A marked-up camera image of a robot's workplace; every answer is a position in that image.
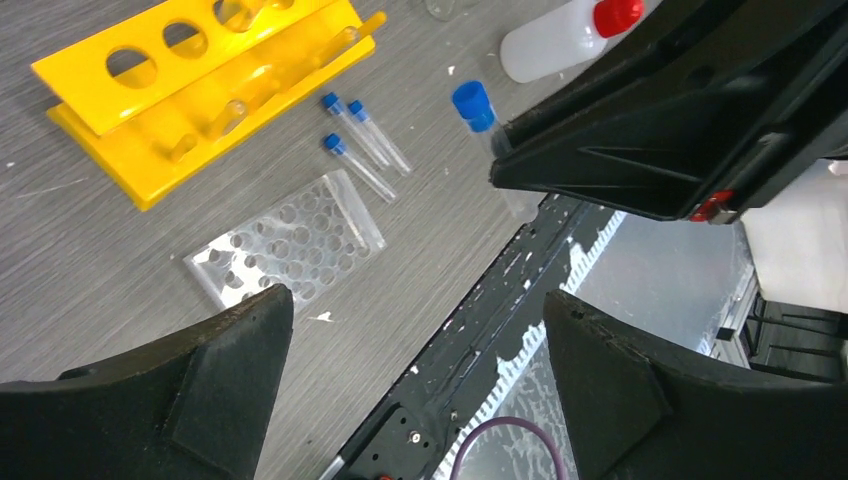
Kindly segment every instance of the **transparent plastic tray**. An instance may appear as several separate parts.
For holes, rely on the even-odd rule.
[[[336,170],[211,241],[185,263],[221,309],[283,283],[297,311],[385,247],[350,177]]]

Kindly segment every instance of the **test tube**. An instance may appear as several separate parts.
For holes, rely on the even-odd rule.
[[[230,100],[224,109],[209,124],[207,135],[213,142],[233,131],[247,117],[247,104],[241,100]]]
[[[262,0],[223,0],[215,3],[213,12],[222,25],[234,32],[243,33],[253,25],[263,4]]]
[[[358,175],[363,182],[367,183],[369,187],[377,192],[377,195],[379,195],[380,198],[388,203],[392,203],[397,200],[397,192],[395,192],[392,186],[386,183],[386,181],[383,180],[383,177],[369,167],[368,164],[359,157],[359,155],[350,151],[347,148],[347,145],[345,145],[342,141],[341,137],[337,134],[331,133],[330,135],[327,135],[327,137],[324,138],[324,147],[334,155],[338,156],[342,163],[353,170],[353,173]]]
[[[168,154],[172,162],[179,162],[185,155],[197,146],[197,135],[187,133],[180,138]]]
[[[381,169],[385,169],[389,167],[389,160],[383,154],[383,151],[380,150],[380,147],[371,138],[371,135],[360,126],[358,122],[355,122],[353,118],[348,113],[347,109],[344,107],[344,104],[339,100],[338,95],[333,92],[324,95],[324,98],[321,99],[321,103],[327,109],[328,112],[333,116],[333,118],[337,118],[339,122],[347,129],[348,132],[353,136],[353,139],[356,140],[356,143],[365,150],[374,163],[377,164]]]
[[[486,88],[478,81],[467,82],[459,86],[451,97],[456,111],[465,121],[471,136],[475,137],[485,152],[487,166],[496,157],[512,150],[503,126],[498,122],[495,110],[489,101]],[[533,192],[498,189],[501,192],[512,216],[522,223],[533,221],[539,214],[539,205]]]
[[[350,110],[351,115],[353,115],[353,119],[356,120],[357,125],[363,127],[373,138],[374,143],[376,143],[386,156],[389,157],[392,165],[394,165],[400,174],[403,176],[409,175],[409,173],[412,172],[409,162],[406,161],[406,158],[403,156],[400,149],[397,148],[397,145],[395,145],[395,143],[392,142],[385,133],[383,133],[383,130],[374,123],[374,120],[371,120],[371,117],[368,115],[368,111],[365,110],[365,106],[362,105],[362,102],[354,100],[350,103],[350,105],[348,105],[348,109]]]

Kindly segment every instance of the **red cap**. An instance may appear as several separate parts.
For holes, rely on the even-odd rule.
[[[604,38],[630,29],[645,13],[643,0],[603,0],[595,5],[595,28]]]

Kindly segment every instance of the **dust speck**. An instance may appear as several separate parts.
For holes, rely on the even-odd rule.
[[[306,319],[307,320],[318,320],[318,321],[327,322],[327,323],[335,323],[336,321],[333,320],[332,318],[330,318],[330,315],[331,315],[331,313],[329,311],[327,311],[327,312],[322,313],[321,315],[318,315],[317,317],[307,317]]]

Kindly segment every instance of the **red component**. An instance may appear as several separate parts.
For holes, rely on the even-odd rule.
[[[645,13],[643,0],[603,0],[595,5],[595,28],[604,38],[630,30]]]
[[[733,196],[733,190],[722,190],[714,193],[706,202],[702,203],[695,213],[689,217],[690,222],[708,222],[718,213],[719,208]]]

